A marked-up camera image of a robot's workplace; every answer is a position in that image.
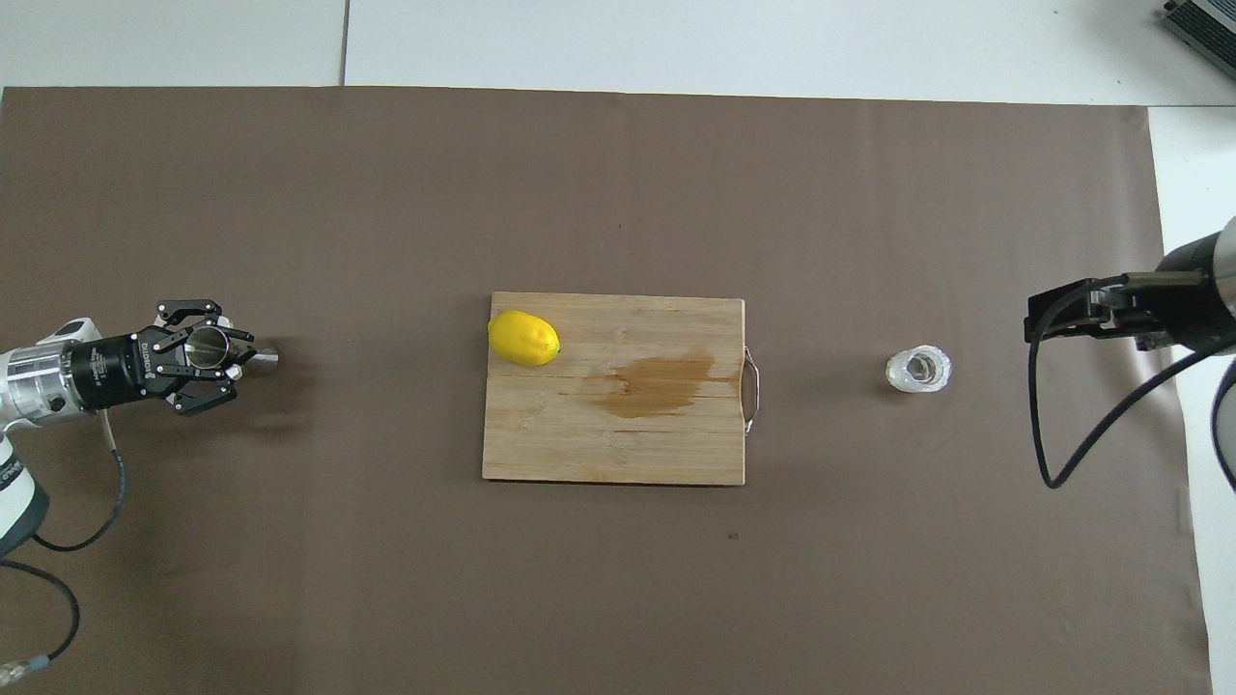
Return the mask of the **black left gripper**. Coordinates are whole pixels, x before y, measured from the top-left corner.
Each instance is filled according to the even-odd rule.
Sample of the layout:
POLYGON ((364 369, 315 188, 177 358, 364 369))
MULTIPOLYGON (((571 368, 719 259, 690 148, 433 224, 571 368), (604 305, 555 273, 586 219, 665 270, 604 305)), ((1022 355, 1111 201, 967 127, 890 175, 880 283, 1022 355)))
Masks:
POLYGON ((157 317, 164 331, 142 331, 79 343, 70 348, 70 382, 75 399, 87 411, 140 399, 166 399, 178 416, 195 416, 239 399, 236 382, 242 366, 194 369, 177 373, 184 360, 248 360, 256 338, 224 317, 213 301, 159 303, 157 317))

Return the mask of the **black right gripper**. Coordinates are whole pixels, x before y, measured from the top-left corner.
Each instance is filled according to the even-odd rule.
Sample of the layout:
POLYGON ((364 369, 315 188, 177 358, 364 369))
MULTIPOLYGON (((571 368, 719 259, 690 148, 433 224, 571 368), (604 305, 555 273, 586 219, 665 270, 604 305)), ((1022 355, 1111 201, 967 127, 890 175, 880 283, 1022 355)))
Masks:
POLYGON ((1183 345, 1200 352, 1234 331, 1235 234, 1213 232, 1187 242, 1153 271, 1130 272, 1127 278, 1085 278, 1030 296, 1025 301, 1025 343, 1053 338, 1125 338, 1115 313, 1101 296, 1128 291, 1138 308, 1152 318, 1152 328, 1138 331, 1140 351, 1183 345))

